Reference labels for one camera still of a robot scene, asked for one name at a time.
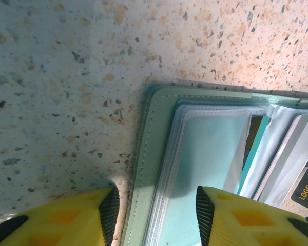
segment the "card holder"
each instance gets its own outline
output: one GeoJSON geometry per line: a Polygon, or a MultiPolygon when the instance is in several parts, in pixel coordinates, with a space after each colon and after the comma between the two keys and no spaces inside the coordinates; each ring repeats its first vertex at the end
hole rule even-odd
{"type": "Polygon", "coordinates": [[[273,105],[274,117],[272,114],[266,126],[264,125],[264,134],[259,138],[258,150],[252,158],[244,185],[241,187],[241,192],[244,193],[244,196],[249,197],[254,196],[256,188],[260,184],[260,179],[263,178],[263,174],[270,166],[294,119],[288,116],[286,111],[288,108],[296,110],[308,108],[308,99],[306,98],[291,98],[252,92],[228,92],[193,87],[152,87],[145,104],[144,118],[135,154],[130,203],[121,243],[123,246],[141,246],[144,244],[146,228],[148,228],[150,215],[152,214],[153,200],[158,190],[157,184],[162,170],[164,154],[171,134],[172,119],[176,107],[185,102],[190,102],[189,104],[191,105],[273,105]],[[286,122],[281,121],[280,124],[275,124],[274,122],[280,116],[283,118],[282,115],[286,115],[287,119],[284,118],[286,122]],[[280,129],[278,134],[276,134],[278,131],[273,131],[273,129],[277,128],[280,129]]]}

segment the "wallet stitching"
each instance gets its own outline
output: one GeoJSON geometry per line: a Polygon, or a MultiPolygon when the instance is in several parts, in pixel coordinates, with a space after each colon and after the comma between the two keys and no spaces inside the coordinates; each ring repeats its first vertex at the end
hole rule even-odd
{"type": "MultiPolygon", "coordinates": [[[[158,96],[158,98],[154,102],[154,107],[153,107],[153,110],[152,110],[152,115],[150,117],[148,131],[147,131],[147,135],[146,135],[145,149],[144,149],[144,154],[143,154],[143,157],[142,157],[142,163],[141,163],[141,167],[140,167],[140,170],[141,170],[140,171],[140,177],[139,177],[139,181],[140,182],[141,182],[141,178],[142,178],[142,175],[143,175],[142,167],[143,167],[143,165],[145,163],[145,157],[146,157],[146,151],[147,151],[147,142],[148,142],[149,134],[150,134],[150,127],[152,125],[152,121],[153,121],[155,109],[156,109],[156,106],[157,106],[157,102],[158,102],[159,98],[168,98],[168,97],[197,97],[197,98],[210,98],[210,97],[214,98],[214,97],[218,97],[218,98],[228,98],[228,99],[236,99],[237,98],[237,99],[241,99],[241,100],[249,100],[249,98],[229,97],[229,96],[193,96],[193,95],[160,95],[160,96],[158,96]]],[[[140,187],[140,185],[138,185],[138,188],[137,188],[137,197],[136,197],[136,201],[135,201],[135,204],[134,204],[134,213],[133,213],[133,217],[132,217],[132,223],[131,223],[130,234],[129,234],[128,245],[127,246],[130,246],[130,238],[131,238],[131,234],[132,234],[133,223],[134,223],[134,218],[136,216],[137,203],[138,203],[138,199],[139,199],[139,187],[140,187]]]]}

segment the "terrazzo countertop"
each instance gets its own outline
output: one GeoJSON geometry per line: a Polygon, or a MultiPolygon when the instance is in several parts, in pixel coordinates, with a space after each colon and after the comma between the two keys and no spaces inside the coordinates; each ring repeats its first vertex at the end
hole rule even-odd
{"type": "Polygon", "coordinates": [[[308,92],[308,1],[0,0],[0,221],[115,183],[117,245],[151,84],[308,92]]]}

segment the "mint green wallet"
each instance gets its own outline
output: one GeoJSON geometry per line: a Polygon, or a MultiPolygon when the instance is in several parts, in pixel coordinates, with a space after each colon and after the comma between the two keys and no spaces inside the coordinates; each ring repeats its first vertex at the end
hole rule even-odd
{"type": "Polygon", "coordinates": [[[123,246],[144,244],[172,119],[176,108],[182,104],[229,106],[278,104],[291,108],[308,108],[308,99],[193,87],[154,87],[145,106],[141,138],[136,149],[130,204],[121,243],[123,246]]]}

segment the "black rubber pad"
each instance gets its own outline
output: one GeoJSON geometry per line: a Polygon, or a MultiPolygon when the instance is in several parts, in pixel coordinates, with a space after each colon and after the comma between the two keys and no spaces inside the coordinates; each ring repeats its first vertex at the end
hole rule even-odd
{"type": "Polygon", "coordinates": [[[10,236],[17,228],[24,224],[29,217],[21,215],[0,224],[0,243],[10,236]]]}
{"type": "Polygon", "coordinates": [[[293,218],[289,218],[288,221],[308,238],[308,223],[293,218]]]}
{"type": "Polygon", "coordinates": [[[119,190],[115,187],[98,207],[101,216],[105,246],[111,246],[113,242],[113,235],[118,220],[119,208],[119,190]]]}
{"type": "Polygon", "coordinates": [[[214,219],[215,205],[203,190],[197,187],[196,216],[199,223],[202,246],[208,246],[214,219]]]}

